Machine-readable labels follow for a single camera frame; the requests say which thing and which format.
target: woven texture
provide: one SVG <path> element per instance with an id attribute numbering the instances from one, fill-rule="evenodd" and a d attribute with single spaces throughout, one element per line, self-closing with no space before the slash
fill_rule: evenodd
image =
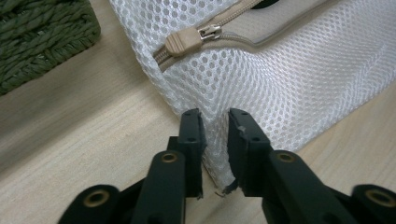
<path id="1" fill-rule="evenodd" d="M 99 38 L 88 0 L 0 2 L 0 94 L 40 77 Z"/>
<path id="2" fill-rule="evenodd" d="M 168 104 L 178 115 L 201 109 L 208 143 L 204 163 L 220 188 L 233 180 L 226 152 L 230 107 L 250 112 L 274 148 L 296 150 L 396 77 L 393 0 L 332 1 L 259 53 L 208 49 L 164 73 L 152 53 L 166 36 L 207 21 L 235 1 L 110 2 L 137 59 Z"/>

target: beige zipper pull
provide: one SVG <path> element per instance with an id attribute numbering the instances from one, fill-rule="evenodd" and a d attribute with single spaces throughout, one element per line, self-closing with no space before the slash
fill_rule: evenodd
<path id="1" fill-rule="evenodd" d="M 221 27 L 209 25 L 197 30 L 190 27 L 166 37 L 166 51 L 173 57 L 180 57 L 199 49 L 204 41 L 217 39 L 221 34 Z"/>

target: wooden table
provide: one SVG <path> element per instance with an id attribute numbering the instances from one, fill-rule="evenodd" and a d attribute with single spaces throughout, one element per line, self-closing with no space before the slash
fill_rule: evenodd
<path id="1" fill-rule="evenodd" d="M 179 120 L 142 72 L 106 0 L 92 1 L 102 37 L 43 77 L 0 97 L 0 223 L 55 223 L 82 190 L 125 189 L 177 135 Z M 396 191 L 396 83 L 299 155 L 329 186 Z M 186 223 L 263 223 L 260 199 L 225 199 L 204 173 L 205 197 Z"/>

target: honeycomb mesh pattern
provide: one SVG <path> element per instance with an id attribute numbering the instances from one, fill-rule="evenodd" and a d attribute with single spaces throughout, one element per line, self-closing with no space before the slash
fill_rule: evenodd
<path id="1" fill-rule="evenodd" d="M 207 49 L 162 73 L 152 53 L 167 35 L 235 1 L 110 0 L 136 57 L 180 115 L 198 107 L 218 187 L 233 181 L 226 152 L 230 107 L 259 122 L 275 149 L 296 150 L 384 90 L 396 77 L 396 2 L 340 0 L 259 53 Z"/>

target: dark green braided cord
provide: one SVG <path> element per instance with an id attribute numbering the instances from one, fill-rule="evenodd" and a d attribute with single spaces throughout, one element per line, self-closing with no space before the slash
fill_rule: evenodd
<path id="1" fill-rule="evenodd" d="M 88 0 L 0 2 L 0 94 L 92 46 L 100 27 Z"/>

